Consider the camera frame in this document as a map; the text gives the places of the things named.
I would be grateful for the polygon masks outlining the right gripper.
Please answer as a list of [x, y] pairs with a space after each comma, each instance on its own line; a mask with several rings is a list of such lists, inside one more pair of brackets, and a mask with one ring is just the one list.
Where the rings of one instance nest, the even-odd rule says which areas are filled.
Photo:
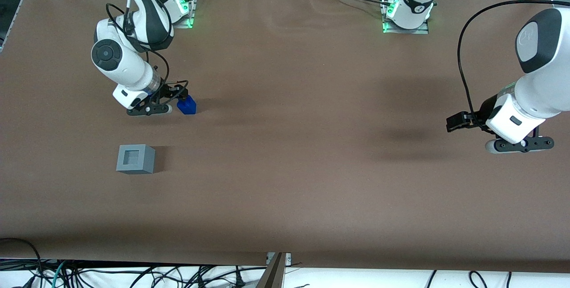
[[[187, 89], [189, 84], [188, 80], [172, 81], [171, 89]], [[159, 105], [158, 101], [153, 101], [153, 97], [162, 98], [162, 90], [160, 83], [149, 85], [143, 90], [130, 90], [124, 85], [117, 85], [113, 91], [113, 97], [125, 107], [127, 110], [172, 110], [169, 104]], [[187, 97], [186, 91], [178, 91], [167, 99], [167, 103], [175, 99], [185, 99]]]

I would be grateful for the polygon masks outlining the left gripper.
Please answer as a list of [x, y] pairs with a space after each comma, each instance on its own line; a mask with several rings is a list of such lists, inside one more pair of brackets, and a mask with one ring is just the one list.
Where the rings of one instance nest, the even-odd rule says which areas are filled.
[[447, 132], [479, 125], [481, 120], [491, 132], [511, 144], [517, 144], [545, 122], [544, 99], [538, 95], [523, 95], [519, 103], [514, 93], [489, 97], [476, 112], [458, 112], [447, 118]]

